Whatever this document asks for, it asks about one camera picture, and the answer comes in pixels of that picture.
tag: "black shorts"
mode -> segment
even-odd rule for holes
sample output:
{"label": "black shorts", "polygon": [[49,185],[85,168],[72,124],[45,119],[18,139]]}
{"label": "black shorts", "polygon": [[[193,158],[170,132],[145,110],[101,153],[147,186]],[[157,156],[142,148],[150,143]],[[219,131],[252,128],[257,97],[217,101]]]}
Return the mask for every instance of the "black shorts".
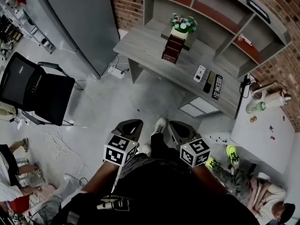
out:
{"label": "black shorts", "polygon": [[14,155],[10,152],[9,147],[6,144],[0,144],[0,152],[5,157],[9,166],[8,175],[10,185],[17,185],[19,187],[20,184],[18,182],[18,179],[15,177],[16,175],[19,175],[19,167],[17,165],[17,161],[15,160]]}

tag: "flower pot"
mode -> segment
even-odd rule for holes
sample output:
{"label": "flower pot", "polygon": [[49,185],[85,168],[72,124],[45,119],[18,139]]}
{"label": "flower pot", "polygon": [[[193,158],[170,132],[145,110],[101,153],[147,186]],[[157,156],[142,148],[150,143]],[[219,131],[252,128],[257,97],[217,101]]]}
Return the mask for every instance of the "flower pot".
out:
{"label": "flower pot", "polygon": [[177,36],[179,38],[185,39],[185,40],[188,37],[188,32],[186,32],[186,33],[179,32],[174,27],[172,27],[171,34],[174,36]]}

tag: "white box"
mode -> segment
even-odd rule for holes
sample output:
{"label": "white box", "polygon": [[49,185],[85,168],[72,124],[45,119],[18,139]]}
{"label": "white box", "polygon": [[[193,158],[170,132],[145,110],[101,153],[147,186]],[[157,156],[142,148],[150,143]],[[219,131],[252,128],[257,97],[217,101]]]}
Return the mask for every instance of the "white box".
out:
{"label": "white box", "polygon": [[118,166],[130,161],[138,147],[138,142],[110,133],[104,145],[103,159]]}
{"label": "white box", "polygon": [[202,138],[180,146],[180,158],[191,167],[205,163],[210,157],[210,148]]}

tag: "potted flower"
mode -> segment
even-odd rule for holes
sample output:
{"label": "potted flower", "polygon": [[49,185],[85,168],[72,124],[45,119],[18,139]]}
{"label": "potted flower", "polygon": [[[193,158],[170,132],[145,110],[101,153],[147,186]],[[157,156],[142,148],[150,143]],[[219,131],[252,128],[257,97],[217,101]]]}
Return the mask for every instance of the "potted flower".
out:
{"label": "potted flower", "polygon": [[187,39],[189,32],[196,31],[197,22],[193,17],[183,18],[182,15],[173,13],[171,23],[173,26],[171,34],[182,39]]}

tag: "remote control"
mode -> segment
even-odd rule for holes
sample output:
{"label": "remote control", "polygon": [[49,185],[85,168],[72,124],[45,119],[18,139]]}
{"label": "remote control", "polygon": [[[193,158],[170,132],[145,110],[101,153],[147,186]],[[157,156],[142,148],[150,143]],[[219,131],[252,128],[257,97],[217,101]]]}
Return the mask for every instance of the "remote control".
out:
{"label": "remote control", "polygon": [[214,90],[212,91],[212,98],[214,98],[216,100],[218,100],[219,96],[220,96],[222,80],[223,80],[222,76],[217,74],[216,79],[215,79]]}
{"label": "remote control", "polygon": [[199,83],[203,77],[203,74],[205,72],[205,67],[203,67],[202,65],[199,66],[195,76],[194,76],[194,81],[196,81],[197,83]]}

